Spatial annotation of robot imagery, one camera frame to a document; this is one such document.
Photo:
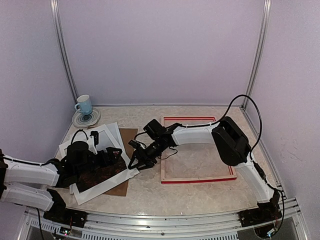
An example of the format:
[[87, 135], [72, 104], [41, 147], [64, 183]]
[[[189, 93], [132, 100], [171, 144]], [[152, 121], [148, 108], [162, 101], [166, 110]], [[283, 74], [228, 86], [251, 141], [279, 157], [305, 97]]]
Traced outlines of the white mat board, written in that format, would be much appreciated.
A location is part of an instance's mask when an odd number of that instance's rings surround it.
[[[88, 129], [85, 132], [89, 134], [91, 131], [99, 132], [99, 144], [96, 146], [98, 151], [106, 150], [107, 147], [115, 147], [122, 149], [122, 158], [126, 166], [129, 164], [130, 159], [125, 152], [125, 147], [120, 134], [120, 129], [117, 122], [102, 124], [98, 127]], [[82, 205], [95, 197], [98, 197], [112, 188], [120, 185], [121, 183], [133, 178], [140, 172], [137, 169], [126, 169], [117, 175], [105, 180], [104, 182], [86, 190], [79, 192], [76, 184], [68, 187], [68, 194], [74, 196], [78, 205]]]

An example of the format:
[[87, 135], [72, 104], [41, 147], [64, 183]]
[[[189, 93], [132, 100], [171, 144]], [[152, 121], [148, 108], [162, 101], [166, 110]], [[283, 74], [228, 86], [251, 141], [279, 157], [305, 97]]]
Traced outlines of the red landscape photo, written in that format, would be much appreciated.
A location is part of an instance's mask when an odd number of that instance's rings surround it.
[[115, 175], [127, 169], [126, 163], [122, 157], [118, 161], [107, 167], [101, 167], [93, 171], [87, 171], [80, 175], [79, 181], [76, 183], [80, 193], [95, 187], [96, 185], [114, 177]]

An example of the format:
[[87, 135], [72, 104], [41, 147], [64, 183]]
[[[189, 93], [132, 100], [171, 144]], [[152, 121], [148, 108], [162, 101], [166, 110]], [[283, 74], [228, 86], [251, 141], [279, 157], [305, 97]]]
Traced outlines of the red wooden picture frame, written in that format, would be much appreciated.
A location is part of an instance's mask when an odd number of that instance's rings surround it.
[[217, 148], [211, 144], [186, 144], [163, 154], [161, 161], [162, 184], [195, 184], [232, 181], [237, 179], [233, 167], [224, 164]]

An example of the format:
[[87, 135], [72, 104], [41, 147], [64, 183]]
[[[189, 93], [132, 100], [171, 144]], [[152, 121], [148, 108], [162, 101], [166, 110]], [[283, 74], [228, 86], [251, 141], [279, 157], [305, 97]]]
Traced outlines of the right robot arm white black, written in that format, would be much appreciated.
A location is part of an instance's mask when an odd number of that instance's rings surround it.
[[242, 175], [256, 197], [256, 208], [239, 212], [241, 225], [247, 227], [284, 217], [284, 207], [279, 205], [282, 194], [268, 183], [264, 170], [255, 162], [248, 137], [229, 116], [202, 125], [174, 123], [163, 126], [153, 119], [143, 130], [153, 142], [147, 147], [135, 139], [129, 142], [134, 148], [128, 164], [130, 170], [152, 168], [168, 148], [186, 144], [214, 144], [222, 162]]

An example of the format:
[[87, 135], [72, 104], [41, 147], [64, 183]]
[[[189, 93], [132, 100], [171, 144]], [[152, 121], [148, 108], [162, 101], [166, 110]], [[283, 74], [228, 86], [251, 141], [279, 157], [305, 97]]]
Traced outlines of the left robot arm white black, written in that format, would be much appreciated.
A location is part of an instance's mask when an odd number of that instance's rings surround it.
[[55, 188], [76, 184], [79, 191], [103, 182], [126, 167], [122, 149], [90, 149], [76, 141], [67, 147], [62, 160], [52, 158], [40, 164], [0, 155], [0, 200], [43, 210], [43, 217], [65, 225], [82, 226], [87, 213], [72, 210]]

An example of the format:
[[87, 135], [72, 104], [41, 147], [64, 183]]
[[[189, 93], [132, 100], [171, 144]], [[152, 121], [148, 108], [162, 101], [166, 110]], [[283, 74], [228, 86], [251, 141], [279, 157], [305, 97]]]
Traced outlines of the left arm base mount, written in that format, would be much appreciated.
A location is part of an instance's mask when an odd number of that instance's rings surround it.
[[50, 220], [70, 227], [84, 228], [88, 213], [85, 211], [74, 210], [65, 208], [62, 210], [54, 209], [45, 211], [43, 217], [46, 220]]

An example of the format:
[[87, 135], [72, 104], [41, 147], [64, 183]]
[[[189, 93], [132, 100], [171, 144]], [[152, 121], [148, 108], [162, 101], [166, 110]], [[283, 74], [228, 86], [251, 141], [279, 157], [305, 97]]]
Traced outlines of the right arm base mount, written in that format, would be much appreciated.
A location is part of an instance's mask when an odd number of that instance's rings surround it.
[[253, 208], [239, 212], [241, 226], [249, 227], [280, 219], [282, 212], [280, 210], [271, 211], [269, 209]]

